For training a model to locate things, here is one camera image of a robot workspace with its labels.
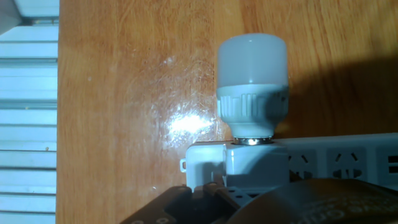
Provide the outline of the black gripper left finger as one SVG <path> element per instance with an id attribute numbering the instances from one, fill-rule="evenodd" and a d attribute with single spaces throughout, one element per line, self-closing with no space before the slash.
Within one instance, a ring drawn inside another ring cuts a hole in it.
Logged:
<path id="1" fill-rule="evenodd" d="M 207 224 L 227 223 L 229 218 L 252 200 L 236 187 L 210 182 L 195 190 L 171 187 L 122 224 Z"/>

